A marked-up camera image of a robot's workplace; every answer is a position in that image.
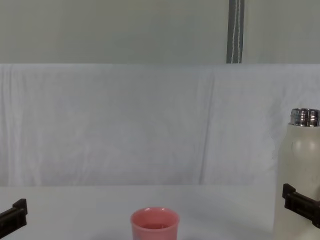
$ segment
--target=silver metal cap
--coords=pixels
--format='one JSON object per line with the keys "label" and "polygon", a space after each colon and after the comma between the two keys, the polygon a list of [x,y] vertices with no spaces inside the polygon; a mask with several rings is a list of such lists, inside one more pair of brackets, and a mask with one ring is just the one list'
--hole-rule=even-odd
{"label": "silver metal cap", "polygon": [[291,111],[290,124],[301,127],[317,127],[320,124],[320,110],[294,108]]}

